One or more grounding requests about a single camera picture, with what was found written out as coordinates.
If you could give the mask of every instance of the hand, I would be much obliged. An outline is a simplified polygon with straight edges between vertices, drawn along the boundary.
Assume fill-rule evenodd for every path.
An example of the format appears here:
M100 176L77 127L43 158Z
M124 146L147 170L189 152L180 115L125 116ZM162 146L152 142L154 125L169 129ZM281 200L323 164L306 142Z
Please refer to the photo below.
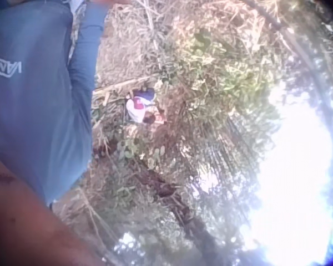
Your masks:
M113 6L114 4L131 4L130 0L91 0L93 3L97 4L107 4Z

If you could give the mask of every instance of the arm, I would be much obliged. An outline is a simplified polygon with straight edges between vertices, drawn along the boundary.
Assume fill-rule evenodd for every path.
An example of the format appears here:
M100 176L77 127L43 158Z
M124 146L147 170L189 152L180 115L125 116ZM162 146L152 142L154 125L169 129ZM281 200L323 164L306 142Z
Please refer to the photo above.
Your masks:
M104 264L0 162L0 265Z
M90 108L95 88L95 69L100 38L107 15L106 4L88 3L72 58L69 75L72 83L73 112L76 120L90 131Z

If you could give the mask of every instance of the blue long-sleeve shirt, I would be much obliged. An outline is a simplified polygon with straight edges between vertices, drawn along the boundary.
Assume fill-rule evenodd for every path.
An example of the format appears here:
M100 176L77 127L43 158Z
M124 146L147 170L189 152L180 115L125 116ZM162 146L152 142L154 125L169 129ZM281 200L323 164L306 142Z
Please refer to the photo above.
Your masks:
M47 204L90 160L90 107L106 15L107 7L87 4L69 61L69 8L33 1L0 11L0 160Z

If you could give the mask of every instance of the vans logo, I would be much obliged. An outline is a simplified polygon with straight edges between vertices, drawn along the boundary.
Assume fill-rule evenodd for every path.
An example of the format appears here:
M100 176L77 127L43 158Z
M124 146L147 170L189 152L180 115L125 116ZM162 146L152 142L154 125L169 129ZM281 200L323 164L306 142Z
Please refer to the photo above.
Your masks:
M21 62L11 63L0 58L0 76L11 78L16 71L21 73Z

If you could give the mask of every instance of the green leaves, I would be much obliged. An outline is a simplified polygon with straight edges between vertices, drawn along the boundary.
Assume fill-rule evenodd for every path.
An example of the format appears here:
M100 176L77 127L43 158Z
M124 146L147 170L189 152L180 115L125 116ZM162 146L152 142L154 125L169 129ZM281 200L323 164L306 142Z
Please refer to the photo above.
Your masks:
M126 139L117 143L117 150L119 152L119 160L123 158L133 158L139 150L139 141L136 139Z

